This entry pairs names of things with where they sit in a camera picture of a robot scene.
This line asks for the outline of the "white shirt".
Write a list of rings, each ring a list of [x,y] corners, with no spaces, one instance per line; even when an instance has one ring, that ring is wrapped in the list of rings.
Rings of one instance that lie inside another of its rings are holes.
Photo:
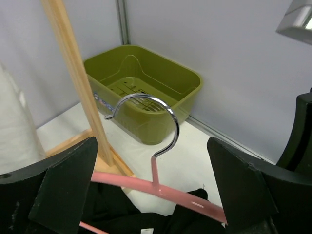
[[[25,95],[0,66],[0,173],[10,173],[46,158]]]

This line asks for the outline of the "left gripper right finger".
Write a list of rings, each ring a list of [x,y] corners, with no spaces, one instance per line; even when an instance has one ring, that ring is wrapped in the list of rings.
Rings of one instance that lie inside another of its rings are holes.
[[[211,137],[207,142],[230,234],[310,234],[312,178],[253,157]]]

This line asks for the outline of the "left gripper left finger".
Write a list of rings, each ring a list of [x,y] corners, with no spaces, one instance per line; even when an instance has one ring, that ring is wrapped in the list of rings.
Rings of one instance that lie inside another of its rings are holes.
[[[0,176],[2,234],[76,234],[98,143],[89,137],[69,149]]]

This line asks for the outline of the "black shirt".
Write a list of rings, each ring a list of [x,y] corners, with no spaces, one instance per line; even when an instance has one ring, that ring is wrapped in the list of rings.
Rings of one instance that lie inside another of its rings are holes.
[[[141,212],[120,187],[90,183],[82,222],[109,234],[224,234],[223,225],[176,205],[172,214]]]

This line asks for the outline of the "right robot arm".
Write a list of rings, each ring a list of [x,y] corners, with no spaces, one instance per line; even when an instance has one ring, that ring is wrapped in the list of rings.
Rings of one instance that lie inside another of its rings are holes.
[[[296,98],[295,117],[288,143],[277,166],[306,176],[312,175],[312,93]]]

